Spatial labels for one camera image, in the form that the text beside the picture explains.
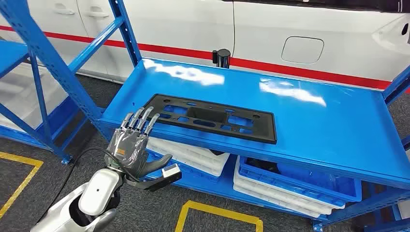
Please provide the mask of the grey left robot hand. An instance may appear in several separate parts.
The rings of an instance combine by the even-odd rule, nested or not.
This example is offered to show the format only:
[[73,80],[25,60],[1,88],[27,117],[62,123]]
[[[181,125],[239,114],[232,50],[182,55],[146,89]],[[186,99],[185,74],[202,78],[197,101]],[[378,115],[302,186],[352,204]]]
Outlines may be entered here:
[[160,117],[157,113],[147,122],[153,109],[153,106],[141,107],[134,113],[127,113],[120,127],[114,130],[107,148],[113,156],[108,158],[108,163],[114,163],[128,178],[138,182],[141,177],[164,168],[172,159],[172,155],[167,154],[157,161],[148,162],[144,156],[149,134]]

